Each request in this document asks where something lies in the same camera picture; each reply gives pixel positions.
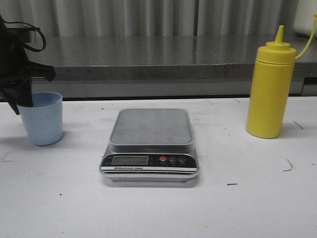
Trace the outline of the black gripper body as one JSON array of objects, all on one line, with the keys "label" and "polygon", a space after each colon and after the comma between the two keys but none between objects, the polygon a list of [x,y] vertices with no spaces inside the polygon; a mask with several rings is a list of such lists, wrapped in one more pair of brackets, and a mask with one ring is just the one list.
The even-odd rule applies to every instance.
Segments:
[{"label": "black gripper body", "polygon": [[0,17],[0,81],[26,81],[23,66],[29,61],[19,35],[16,31],[8,30]]}]

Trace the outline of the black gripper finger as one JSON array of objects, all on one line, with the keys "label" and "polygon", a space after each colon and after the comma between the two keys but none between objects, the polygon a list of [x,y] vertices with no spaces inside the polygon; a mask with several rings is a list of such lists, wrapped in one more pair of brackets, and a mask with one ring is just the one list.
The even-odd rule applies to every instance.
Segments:
[{"label": "black gripper finger", "polygon": [[56,76],[53,66],[35,62],[28,62],[13,76],[9,83],[15,88],[17,94],[17,106],[33,107],[32,79],[45,79],[51,82]]},{"label": "black gripper finger", "polygon": [[0,85],[0,95],[2,98],[8,102],[10,107],[13,109],[16,115],[20,115],[18,106],[17,106],[17,94],[15,88],[12,87],[4,87],[2,84]]}]

